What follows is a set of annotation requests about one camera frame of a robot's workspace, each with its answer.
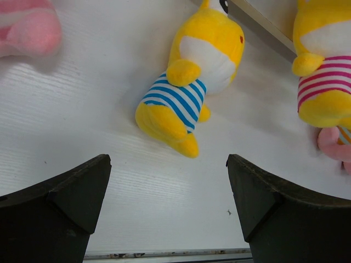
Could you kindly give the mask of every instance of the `plush toy's body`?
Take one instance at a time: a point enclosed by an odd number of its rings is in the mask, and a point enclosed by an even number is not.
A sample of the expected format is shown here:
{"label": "plush toy's body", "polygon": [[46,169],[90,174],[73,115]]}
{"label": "plush toy's body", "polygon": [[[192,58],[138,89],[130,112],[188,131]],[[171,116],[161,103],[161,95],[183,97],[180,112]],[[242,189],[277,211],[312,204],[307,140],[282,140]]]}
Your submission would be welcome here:
{"label": "plush toy's body", "polygon": [[62,31],[50,0],[0,0],[0,57],[55,54]]}
{"label": "plush toy's body", "polygon": [[244,51],[244,33],[227,12],[227,1],[203,1],[179,29],[168,69],[135,115],[141,130],[190,158],[199,154],[195,124],[211,115],[203,104],[205,95],[219,93],[233,81]]}
{"label": "plush toy's body", "polygon": [[351,174],[351,4],[298,0],[293,72],[300,76],[298,113],[323,128],[320,149]]}

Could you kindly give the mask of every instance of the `plush toy's ear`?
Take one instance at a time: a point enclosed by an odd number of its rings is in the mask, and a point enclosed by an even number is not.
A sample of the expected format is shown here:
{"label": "plush toy's ear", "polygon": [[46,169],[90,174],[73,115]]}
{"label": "plush toy's ear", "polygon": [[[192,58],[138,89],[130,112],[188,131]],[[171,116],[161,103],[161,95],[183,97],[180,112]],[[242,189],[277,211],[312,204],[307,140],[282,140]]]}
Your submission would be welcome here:
{"label": "plush toy's ear", "polygon": [[309,0],[297,0],[297,7],[301,9]]}
{"label": "plush toy's ear", "polygon": [[200,9],[208,8],[210,5],[210,0],[203,0]]}

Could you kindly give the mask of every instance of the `plush toy with blue striped shirt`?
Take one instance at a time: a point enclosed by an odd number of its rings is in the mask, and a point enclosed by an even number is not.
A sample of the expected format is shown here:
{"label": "plush toy with blue striped shirt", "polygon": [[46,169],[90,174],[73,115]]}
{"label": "plush toy with blue striped shirt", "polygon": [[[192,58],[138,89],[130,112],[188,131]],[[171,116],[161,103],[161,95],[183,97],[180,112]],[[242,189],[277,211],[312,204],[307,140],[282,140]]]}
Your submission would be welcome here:
{"label": "plush toy with blue striped shirt", "polygon": [[139,104],[139,128],[182,155],[199,155],[194,129],[210,116],[206,95],[219,93],[234,79],[244,52],[244,33],[228,18],[227,0],[203,0],[178,30],[168,68]]}

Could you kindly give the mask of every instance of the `white table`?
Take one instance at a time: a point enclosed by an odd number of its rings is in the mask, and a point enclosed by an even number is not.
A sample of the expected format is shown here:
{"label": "white table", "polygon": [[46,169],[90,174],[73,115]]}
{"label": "white table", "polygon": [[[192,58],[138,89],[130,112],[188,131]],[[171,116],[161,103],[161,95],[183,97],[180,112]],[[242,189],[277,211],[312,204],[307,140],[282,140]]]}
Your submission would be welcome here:
{"label": "white table", "polygon": [[312,130],[297,117],[291,64],[247,28],[238,77],[208,98],[213,117],[197,126],[201,155],[192,160],[145,136],[133,115],[196,6],[189,0],[54,4],[65,37],[60,54],[0,62],[0,195],[108,153],[112,173],[88,253],[248,247],[225,167],[230,153],[351,199],[351,177],[317,151]]}

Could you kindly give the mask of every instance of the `striped shirt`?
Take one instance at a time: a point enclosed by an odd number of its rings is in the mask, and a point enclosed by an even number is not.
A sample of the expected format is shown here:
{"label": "striped shirt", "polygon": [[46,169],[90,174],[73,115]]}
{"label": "striped shirt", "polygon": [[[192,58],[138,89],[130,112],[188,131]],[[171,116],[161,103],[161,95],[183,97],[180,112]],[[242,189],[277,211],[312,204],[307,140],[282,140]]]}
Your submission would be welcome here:
{"label": "striped shirt", "polygon": [[327,58],[313,74],[300,78],[298,110],[302,103],[330,90],[351,94],[351,56]]}
{"label": "striped shirt", "polygon": [[351,130],[338,126],[339,140],[338,144],[351,144]]}
{"label": "striped shirt", "polygon": [[169,107],[182,120],[188,133],[192,133],[199,120],[206,91],[206,86],[198,79],[185,87],[175,87],[163,73],[141,102]]}

